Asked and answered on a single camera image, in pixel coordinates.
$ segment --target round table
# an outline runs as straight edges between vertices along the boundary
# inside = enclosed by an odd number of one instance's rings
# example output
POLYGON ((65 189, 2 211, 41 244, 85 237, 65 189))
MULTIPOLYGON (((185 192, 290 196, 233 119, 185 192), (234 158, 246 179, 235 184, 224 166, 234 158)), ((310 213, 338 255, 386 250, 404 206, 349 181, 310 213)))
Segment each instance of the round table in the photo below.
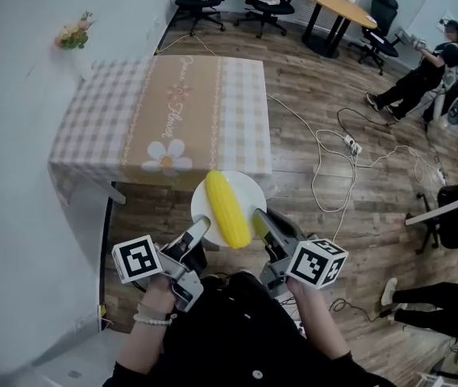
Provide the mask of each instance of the round table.
POLYGON ((351 22, 358 23, 363 27, 369 29, 375 29, 377 24, 368 19, 370 14, 367 13, 361 7, 358 7, 356 4, 352 4, 347 0, 311 0, 316 4, 313 14, 311 15, 310 22, 308 27, 302 35, 302 42, 308 46, 315 53, 318 53, 321 56, 330 57, 335 59, 339 56, 338 47, 342 37, 344 36, 345 31, 348 29, 351 22), (331 29, 329 36, 324 39, 318 35, 311 35, 313 26, 317 21, 317 18, 322 7, 326 7, 329 10, 333 10, 338 17, 336 18, 335 24, 331 29))

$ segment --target corn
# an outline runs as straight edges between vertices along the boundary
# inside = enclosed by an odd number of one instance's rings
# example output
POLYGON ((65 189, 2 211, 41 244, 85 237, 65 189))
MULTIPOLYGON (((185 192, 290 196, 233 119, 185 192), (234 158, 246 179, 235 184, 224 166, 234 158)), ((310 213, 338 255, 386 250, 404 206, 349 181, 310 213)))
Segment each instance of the corn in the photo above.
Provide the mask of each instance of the corn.
POLYGON ((233 249, 247 247, 252 240, 244 212, 231 185, 220 171, 210 171, 206 177, 207 197, 223 238, 233 249))

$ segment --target hand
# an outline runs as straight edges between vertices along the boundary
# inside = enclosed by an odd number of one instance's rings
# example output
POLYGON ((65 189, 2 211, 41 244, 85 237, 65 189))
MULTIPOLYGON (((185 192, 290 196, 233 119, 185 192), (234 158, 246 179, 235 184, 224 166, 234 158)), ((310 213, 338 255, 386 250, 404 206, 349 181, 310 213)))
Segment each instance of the hand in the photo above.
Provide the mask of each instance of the hand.
POLYGON ((289 291, 293 294, 296 298, 305 298, 305 297, 313 297, 320 294, 318 289, 309 287, 302 282, 289 277, 286 281, 286 286, 288 287, 289 291))
POLYGON ((141 303, 160 313, 171 313, 175 303, 172 282, 161 274, 152 277, 141 303))

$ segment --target bracelet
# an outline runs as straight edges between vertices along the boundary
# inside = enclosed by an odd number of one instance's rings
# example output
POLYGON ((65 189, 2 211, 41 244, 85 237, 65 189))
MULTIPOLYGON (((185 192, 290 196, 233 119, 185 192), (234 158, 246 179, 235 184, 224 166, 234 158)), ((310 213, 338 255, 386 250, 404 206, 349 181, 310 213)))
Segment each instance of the bracelet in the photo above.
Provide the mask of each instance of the bracelet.
POLYGON ((134 321, 138 323, 148 324, 151 326, 170 326, 172 325, 172 322, 176 317, 177 314, 171 314, 169 319, 154 319, 145 317, 141 314, 136 314, 134 316, 134 321))
POLYGON ((156 319, 156 320, 165 320, 167 314, 158 312, 149 306, 142 304, 141 302, 138 304, 138 314, 142 317, 156 319))

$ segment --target white plate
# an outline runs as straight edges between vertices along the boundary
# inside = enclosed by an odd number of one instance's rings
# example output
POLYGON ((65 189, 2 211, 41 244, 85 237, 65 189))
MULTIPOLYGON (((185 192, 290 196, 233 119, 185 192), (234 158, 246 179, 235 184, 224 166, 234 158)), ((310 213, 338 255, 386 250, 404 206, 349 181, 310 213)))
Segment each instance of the white plate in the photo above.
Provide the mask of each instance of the white plate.
MULTIPOLYGON (((248 226, 251 230, 251 237, 256 235, 254 226, 252 225, 252 215, 256 209, 267 211, 267 202, 264 198, 263 191, 260 186, 250 177, 241 172, 222 171, 223 175, 231 184, 235 192, 236 199, 244 212, 248 226)), ((211 243, 221 247, 229 247, 226 240, 223 238, 220 231, 219 223, 216 222, 216 217, 211 209, 210 200, 206 192, 206 180, 202 181, 196 188, 194 197, 191 200, 191 218, 197 222, 202 216, 206 216, 211 221, 210 229, 204 235, 211 243)))

